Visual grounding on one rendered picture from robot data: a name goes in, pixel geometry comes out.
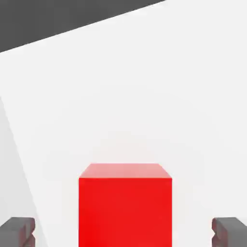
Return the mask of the small red cube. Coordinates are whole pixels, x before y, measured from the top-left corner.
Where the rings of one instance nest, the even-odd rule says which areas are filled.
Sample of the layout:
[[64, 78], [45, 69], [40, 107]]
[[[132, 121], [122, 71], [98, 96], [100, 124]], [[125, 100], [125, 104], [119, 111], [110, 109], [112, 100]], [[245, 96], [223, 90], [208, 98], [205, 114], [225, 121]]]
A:
[[78, 189], [78, 247], [172, 247], [172, 178], [159, 164], [92, 163]]

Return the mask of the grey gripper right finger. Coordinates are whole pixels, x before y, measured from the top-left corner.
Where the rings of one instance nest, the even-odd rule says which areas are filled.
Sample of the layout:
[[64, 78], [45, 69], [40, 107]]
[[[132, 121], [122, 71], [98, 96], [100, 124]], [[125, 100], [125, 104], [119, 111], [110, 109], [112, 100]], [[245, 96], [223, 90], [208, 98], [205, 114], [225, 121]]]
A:
[[212, 247], [247, 247], [247, 226], [238, 218], [213, 218], [212, 230]]

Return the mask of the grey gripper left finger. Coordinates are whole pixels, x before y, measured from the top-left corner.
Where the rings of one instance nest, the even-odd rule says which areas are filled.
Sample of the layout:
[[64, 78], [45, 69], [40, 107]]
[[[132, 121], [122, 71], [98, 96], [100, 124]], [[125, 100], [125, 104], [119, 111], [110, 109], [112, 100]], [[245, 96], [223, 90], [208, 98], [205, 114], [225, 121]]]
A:
[[0, 247], [35, 247], [35, 219], [11, 217], [0, 226]]

